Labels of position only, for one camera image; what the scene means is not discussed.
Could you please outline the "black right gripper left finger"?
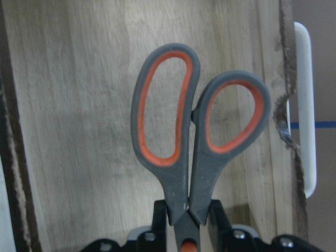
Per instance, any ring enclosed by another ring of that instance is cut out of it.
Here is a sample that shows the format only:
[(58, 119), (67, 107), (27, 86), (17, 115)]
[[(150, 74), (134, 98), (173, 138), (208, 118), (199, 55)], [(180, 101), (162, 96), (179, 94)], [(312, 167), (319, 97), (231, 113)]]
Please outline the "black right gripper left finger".
[(133, 230), (124, 245), (102, 238), (93, 241), (82, 251), (167, 251), (166, 218), (166, 202), (155, 201), (152, 225)]

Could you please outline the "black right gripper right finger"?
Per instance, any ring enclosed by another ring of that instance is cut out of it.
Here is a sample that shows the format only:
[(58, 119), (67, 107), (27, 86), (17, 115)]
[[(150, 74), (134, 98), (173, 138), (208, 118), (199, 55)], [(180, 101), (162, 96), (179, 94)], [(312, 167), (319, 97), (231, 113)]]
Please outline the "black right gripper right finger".
[(214, 251), (321, 251), (309, 242), (288, 234), (276, 236), (268, 244), (252, 227), (233, 226), (217, 199), (204, 201), (203, 207), (205, 215), (209, 217), (209, 236)]

